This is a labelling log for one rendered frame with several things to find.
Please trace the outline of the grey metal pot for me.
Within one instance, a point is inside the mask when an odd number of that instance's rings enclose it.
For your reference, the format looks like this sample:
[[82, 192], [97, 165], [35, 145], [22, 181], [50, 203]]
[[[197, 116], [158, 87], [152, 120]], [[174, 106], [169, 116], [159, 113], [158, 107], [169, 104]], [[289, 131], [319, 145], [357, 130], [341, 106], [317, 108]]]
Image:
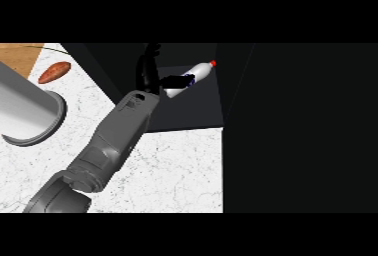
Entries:
[[44, 91], [0, 62], [0, 136], [28, 147], [41, 143], [57, 131], [66, 117], [66, 101]]

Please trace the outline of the white bottle with red cap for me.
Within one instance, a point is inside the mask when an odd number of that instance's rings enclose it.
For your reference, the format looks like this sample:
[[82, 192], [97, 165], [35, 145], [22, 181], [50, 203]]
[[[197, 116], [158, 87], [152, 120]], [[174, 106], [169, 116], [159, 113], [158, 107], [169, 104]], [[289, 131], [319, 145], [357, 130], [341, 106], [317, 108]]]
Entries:
[[181, 75], [169, 75], [162, 80], [162, 88], [169, 98], [174, 98], [200, 80], [206, 78], [217, 62], [202, 62], [196, 64]]

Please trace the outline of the reddish brown sweet potato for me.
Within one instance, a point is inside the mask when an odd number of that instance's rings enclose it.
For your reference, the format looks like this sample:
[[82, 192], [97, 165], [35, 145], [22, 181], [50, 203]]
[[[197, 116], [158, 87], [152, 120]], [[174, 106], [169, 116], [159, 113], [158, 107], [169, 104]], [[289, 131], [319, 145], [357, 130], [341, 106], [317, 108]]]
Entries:
[[59, 79], [70, 70], [70, 63], [66, 61], [56, 62], [38, 77], [38, 83], [45, 84]]

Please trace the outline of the dark grey open cabinet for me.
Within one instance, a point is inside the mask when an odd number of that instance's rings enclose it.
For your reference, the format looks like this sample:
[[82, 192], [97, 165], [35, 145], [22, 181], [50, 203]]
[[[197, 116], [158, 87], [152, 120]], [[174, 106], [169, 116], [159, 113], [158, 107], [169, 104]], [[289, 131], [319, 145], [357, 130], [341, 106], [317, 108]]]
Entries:
[[[135, 64], [143, 43], [65, 43], [63, 49], [116, 103], [135, 89]], [[164, 43], [156, 57], [158, 74], [180, 75], [196, 64], [212, 61], [208, 77], [183, 93], [164, 96], [152, 114], [152, 132], [217, 128], [224, 125], [231, 101], [246, 71], [251, 43]]]

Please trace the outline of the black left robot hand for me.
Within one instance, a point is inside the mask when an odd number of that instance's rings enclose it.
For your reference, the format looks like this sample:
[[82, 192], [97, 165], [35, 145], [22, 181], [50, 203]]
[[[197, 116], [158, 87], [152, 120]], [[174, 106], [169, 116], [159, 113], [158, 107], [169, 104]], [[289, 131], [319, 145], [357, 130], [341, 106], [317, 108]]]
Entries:
[[193, 74], [159, 77], [155, 62], [155, 57], [159, 55], [159, 48], [161, 45], [158, 43], [147, 44], [135, 65], [135, 89], [155, 95], [159, 94], [159, 89], [184, 89], [195, 82]]

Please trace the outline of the brown wooden cutting board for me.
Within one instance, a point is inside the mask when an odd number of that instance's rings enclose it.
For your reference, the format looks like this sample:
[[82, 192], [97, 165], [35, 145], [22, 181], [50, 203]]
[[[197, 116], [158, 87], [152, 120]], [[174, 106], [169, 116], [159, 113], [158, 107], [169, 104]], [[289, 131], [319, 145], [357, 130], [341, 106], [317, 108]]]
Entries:
[[0, 61], [23, 78], [29, 76], [42, 43], [0, 43]]

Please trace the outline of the dark grey cabinet door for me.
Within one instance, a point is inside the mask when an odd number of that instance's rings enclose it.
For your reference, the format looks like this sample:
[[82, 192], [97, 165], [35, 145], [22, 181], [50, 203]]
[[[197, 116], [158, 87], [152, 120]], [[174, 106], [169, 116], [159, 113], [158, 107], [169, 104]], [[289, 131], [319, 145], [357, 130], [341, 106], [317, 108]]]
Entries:
[[258, 44], [226, 127], [224, 207], [378, 211], [378, 44]]

